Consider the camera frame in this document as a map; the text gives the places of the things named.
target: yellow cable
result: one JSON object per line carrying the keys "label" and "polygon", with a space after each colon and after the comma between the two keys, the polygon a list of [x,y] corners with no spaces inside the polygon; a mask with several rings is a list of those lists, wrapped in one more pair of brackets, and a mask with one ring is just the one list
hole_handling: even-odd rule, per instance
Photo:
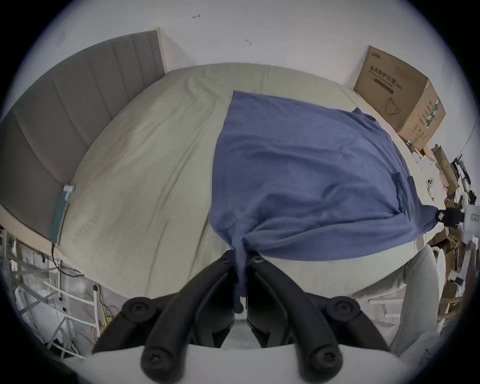
{"label": "yellow cable", "polygon": [[[106,328],[111,324],[111,322],[113,321],[113,317],[107,315],[107,310],[106,310],[106,308],[108,308],[108,307],[105,305],[105,302],[103,301],[102,289],[101,289],[101,287],[100,287],[100,285],[99,285],[98,283],[96,283],[96,287],[97,287],[97,289],[98,289],[98,297],[99,297],[99,299],[100,299],[100,304],[102,305],[103,318],[105,319],[105,321],[100,324],[100,334],[102,334],[103,331],[105,331],[105,329],[106,329]],[[95,328],[92,328],[92,337],[93,337],[93,340],[96,342],[96,341],[97,341],[97,337],[95,336]]]}

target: mattress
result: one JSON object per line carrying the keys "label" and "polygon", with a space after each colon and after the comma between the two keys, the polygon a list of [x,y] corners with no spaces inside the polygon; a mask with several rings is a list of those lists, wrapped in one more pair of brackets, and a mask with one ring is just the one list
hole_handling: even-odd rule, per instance
{"label": "mattress", "polygon": [[[311,74],[257,64],[185,68],[140,93],[83,158],[59,245],[70,264],[127,298],[154,298],[179,291],[228,249],[209,225],[209,209],[215,145],[234,90],[345,111],[359,107],[391,135],[420,200],[433,204],[410,150],[352,90]],[[436,204],[444,209],[442,202]],[[307,292],[349,295],[398,269],[440,229],[356,259],[267,259]]]}

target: bed frame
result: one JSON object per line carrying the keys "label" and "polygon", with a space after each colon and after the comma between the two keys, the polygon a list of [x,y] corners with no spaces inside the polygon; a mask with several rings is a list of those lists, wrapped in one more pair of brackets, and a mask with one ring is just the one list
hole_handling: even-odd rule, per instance
{"label": "bed frame", "polygon": [[63,186],[110,121],[164,74],[156,29],[86,48],[35,81],[0,123],[0,225],[49,252]]}

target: cardboard box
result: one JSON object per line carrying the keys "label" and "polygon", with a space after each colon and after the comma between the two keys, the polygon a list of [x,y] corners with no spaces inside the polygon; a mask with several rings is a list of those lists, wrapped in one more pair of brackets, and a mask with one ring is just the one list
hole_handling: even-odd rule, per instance
{"label": "cardboard box", "polygon": [[419,151],[445,117],[445,109],[428,77],[372,46],[354,91]]}
{"label": "cardboard box", "polygon": [[448,182],[447,196],[452,195],[460,186],[458,184],[458,177],[456,176],[455,171],[453,170],[452,165],[447,159],[444,150],[441,146],[436,145],[433,149],[433,154],[437,159],[437,163],[440,166],[440,169],[445,175],[445,178]]}
{"label": "cardboard box", "polygon": [[449,233],[450,231],[447,227],[445,227],[441,232],[435,234],[435,236],[428,242],[428,245],[433,247],[435,244],[445,240],[448,237]]}

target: bed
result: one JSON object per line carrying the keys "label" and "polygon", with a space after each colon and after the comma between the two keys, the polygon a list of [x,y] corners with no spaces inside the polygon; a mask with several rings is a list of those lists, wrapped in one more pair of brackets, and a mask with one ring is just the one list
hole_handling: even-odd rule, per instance
{"label": "bed", "polygon": [[[221,256],[228,246],[209,225],[212,163],[233,90],[347,111],[359,107],[391,135],[421,201],[433,204],[410,150],[352,90],[264,65],[185,68],[167,73],[135,97],[83,157],[58,248],[69,263],[127,298],[153,298],[178,291]],[[307,292],[350,295],[398,269],[434,233],[357,259],[269,260]]]}
{"label": "bed", "polygon": [[[256,64],[168,72],[164,59],[158,29],[120,36],[28,88],[0,124],[0,225],[50,254],[56,206],[64,185],[74,184],[54,256],[127,298],[178,291],[227,249],[209,209],[216,140],[234,90],[359,107],[390,134],[422,203],[432,204],[407,146],[352,90]],[[307,292],[349,295],[399,268],[441,229],[357,259],[270,261]]]}

